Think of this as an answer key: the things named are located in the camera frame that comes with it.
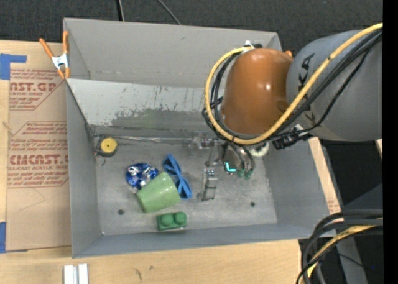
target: green cup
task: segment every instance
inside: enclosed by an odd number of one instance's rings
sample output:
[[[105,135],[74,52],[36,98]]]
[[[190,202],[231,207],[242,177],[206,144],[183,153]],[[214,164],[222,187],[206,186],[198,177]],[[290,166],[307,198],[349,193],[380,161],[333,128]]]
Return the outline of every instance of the green cup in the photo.
[[[180,195],[173,179],[162,172],[137,192],[137,198],[144,212],[168,208],[180,202]]]

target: green toy block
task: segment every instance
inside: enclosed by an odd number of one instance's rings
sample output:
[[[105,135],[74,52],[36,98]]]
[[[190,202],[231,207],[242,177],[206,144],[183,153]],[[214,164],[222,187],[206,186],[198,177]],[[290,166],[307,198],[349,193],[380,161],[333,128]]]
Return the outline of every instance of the green toy block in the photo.
[[[176,213],[165,213],[156,216],[157,229],[159,231],[181,229],[187,226],[187,215],[180,211]]]

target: crumpled blue wrapper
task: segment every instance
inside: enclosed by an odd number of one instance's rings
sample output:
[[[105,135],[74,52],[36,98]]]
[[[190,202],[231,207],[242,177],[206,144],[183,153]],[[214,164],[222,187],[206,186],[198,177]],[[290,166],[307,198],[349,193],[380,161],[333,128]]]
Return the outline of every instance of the crumpled blue wrapper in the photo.
[[[127,168],[126,181],[137,192],[158,175],[159,171],[147,163],[136,163]]]

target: cardboard sheet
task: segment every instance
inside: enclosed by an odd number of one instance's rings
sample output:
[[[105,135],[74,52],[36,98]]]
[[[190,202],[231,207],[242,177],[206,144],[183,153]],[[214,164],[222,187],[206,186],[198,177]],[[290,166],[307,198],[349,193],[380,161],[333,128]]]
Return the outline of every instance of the cardboard sheet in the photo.
[[[49,44],[55,55],[61,44]],[[11,63],[6,250],[70,245],[65,82],[38,42],[0,41]]]

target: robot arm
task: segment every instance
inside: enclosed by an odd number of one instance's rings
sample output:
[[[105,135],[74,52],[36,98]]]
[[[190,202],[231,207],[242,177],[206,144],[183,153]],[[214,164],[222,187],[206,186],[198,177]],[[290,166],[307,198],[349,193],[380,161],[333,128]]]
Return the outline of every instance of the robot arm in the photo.
[[[221,78],[233,60],[219,98]],[[208,125],[237,145],[256,146],[292,130],[298,137],[380,139],[382,24],[316,40],[294,59],[272,49],[233,50],[213,67],[205,93]]]

